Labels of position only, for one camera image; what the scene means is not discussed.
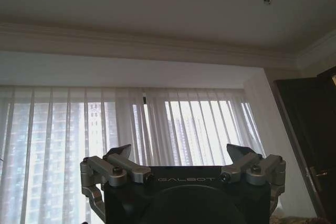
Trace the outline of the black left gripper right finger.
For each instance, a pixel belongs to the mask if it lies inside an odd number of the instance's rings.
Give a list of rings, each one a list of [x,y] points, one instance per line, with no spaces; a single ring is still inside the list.
[[[285,192],[286,161],[278,155],[263,158],[249,147],[227,144],[226,148],[233,163],[221,168],[220,180],[237,183],[245,177],[254,186],[269,183],[270,211],[275,211],[279,196]]]

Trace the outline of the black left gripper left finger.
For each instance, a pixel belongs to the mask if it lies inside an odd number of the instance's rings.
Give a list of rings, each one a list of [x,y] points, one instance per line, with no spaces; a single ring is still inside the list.
[[[81,191],[89,199],[91,209],[100,219],[106,218],[106,208],[101,191],[96,186],[105,184],[121,187],[130,179],[147,185],[154,177],[151,168],[129,160],[131,145],[111,148],[102,158],[85,157],[80,163]]]

